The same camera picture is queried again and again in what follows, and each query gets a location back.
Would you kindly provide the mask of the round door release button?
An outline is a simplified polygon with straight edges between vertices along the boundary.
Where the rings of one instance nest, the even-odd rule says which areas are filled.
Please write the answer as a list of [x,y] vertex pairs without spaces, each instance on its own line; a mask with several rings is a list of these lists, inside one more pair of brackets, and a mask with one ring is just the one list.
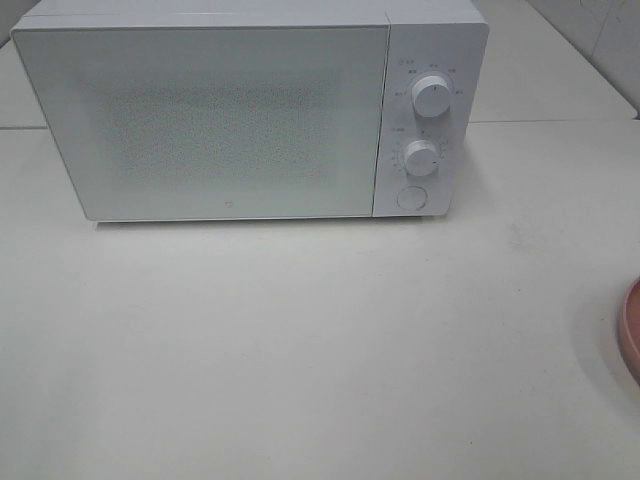
[[428,194],[419,186],[408,186],[397,195],[397,205],[407,211],[420,211],[427,203]]

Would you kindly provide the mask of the white microwave door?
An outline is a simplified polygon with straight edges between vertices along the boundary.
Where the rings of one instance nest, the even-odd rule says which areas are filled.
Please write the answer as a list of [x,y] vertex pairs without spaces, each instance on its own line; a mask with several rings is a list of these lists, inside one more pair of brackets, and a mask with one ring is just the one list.
[[19,31],[87,218],[367,216],[383,27]]

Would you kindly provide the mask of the pink round plate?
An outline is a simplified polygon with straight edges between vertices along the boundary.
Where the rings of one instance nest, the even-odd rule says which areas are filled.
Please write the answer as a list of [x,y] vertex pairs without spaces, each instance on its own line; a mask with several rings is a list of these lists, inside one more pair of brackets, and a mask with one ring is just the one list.
[[639,385],[639,278],[633,280],[621,297],[615,334],[626,370]]

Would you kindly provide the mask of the lower white timer knob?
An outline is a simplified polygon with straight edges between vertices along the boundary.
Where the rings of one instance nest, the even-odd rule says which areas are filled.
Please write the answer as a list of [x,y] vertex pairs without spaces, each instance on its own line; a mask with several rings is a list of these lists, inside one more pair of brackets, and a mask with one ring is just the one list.
[[438,147],[428,140],[413,141],[404,149],[403,164],[410,176],[429,176],[440,166]]

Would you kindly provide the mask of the white microwave oven body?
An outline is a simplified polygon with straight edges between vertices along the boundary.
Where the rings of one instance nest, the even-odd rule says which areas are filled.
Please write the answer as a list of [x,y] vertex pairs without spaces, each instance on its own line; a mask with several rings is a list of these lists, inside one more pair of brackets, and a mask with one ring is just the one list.
[[[42,1],[12,28],[19,31],[122,29],[295,29],[383,27],[387,31],[381,120],[372,210],[367,216],[254,218],[265,220],[439,216],[451,204],[459,159],[489,27],[470,1]],[[421,118],[411,87],[429,72],[451,82],[447,112]],[[433,142],[440,166],[429,176],[407,174],[405,147]],[[426,190],[420,211],[398,207],[408,186]]]

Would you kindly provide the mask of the upper white power knob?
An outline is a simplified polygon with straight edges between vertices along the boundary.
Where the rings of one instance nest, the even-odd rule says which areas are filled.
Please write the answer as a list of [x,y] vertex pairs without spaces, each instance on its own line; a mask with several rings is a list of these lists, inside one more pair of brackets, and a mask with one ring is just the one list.
[[441,73],[429,72],[411,87],[412,106],[421,118],[430,119],[444,114],[450,108],[451,98],[451,82]]

